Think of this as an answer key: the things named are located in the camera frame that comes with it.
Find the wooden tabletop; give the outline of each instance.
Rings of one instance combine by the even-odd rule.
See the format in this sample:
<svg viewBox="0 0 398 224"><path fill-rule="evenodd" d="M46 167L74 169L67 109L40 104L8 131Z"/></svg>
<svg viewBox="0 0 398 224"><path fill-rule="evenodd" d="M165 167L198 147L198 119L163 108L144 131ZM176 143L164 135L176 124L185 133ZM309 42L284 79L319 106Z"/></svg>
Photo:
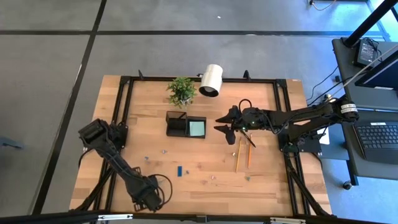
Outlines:
<svg viewBox="0 0 398 224"><path fill-rule="evenodd" d="M93 119L111 121L120 76L103 78ZM235 145L228 145L223 133L214 130L220 125L215 119L227 114L232 105L243 98L254 107L276 110L271 84L223 83L216 98L197 94L188 106L189 116L205 116L206 138L178 138L166 136L166 111L175 111L169 104L167 82L136 81L132 90L127 125L129 133L122 156L131 167L139 166L144 175L163 174L173 183L171 201L158 213L213 214L213 215L292 215L283 154L277 136L269 131L251 131L256 148L251 151L251 166L247 168L248 142L242 138L239 169L235 173L240 133ZM300 80L287 80L292 110L306 106ZM282 105L283 93L280 90ZM305 183L318 203L331 212L325 181L319 161L311 154L301 153ZM70 208L79 206L98 181L102 158L89 152L81 162ZM183 175L177 177L177 167ZM169 196L169 183L159 179ZM296 186L299 210L302 211L300 191ZM103 194L101 207L106 194ZM116 180L111 210L134 211L123 180Z"/></svg>

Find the gray floor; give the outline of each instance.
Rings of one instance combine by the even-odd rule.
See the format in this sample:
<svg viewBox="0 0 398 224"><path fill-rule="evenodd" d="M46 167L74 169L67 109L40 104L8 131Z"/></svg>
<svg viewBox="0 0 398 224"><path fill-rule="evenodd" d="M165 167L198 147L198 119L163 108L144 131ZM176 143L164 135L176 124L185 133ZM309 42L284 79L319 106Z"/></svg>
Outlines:
<svg viewBox="0 0 398 224"><path fill-rule="evenodd" d="M0 29L88 29L99 0L0 2ZM354 30L370 14L362 2L338 2L318 12L306 0L108 1L101 30ZM391 18L386 30L396 37ZM103 75L194 76L218 63L226 77L298 78L305 94L336 67L333 37L228 35L97 36L70 121L44 212L68 209L81 142ZM0 136L22 141L0 150L0 216L29 212L37 184L76 78L87 36L0 35ZM328 80L315 92L333 84ZM333 213L343 218L397 222L398 182L360 178L345 191L345 162L323 161Z"/></svg>

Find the potted plant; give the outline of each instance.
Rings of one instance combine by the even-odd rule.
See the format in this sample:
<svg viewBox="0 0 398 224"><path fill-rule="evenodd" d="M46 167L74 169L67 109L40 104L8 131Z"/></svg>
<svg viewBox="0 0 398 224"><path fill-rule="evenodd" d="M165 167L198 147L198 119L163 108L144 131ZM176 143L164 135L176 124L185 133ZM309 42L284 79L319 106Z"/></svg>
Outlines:
<svg viewBox="0 0 398 224"><path fill-rule="evenodd" d="M171 90L172 92L169 103L178 106L180 109L182 108L181 106L186 109L187 105L193 103L192 98L196 96L193 81L185 77L174 79L173 82L169 83L166 90Z"/></svg>

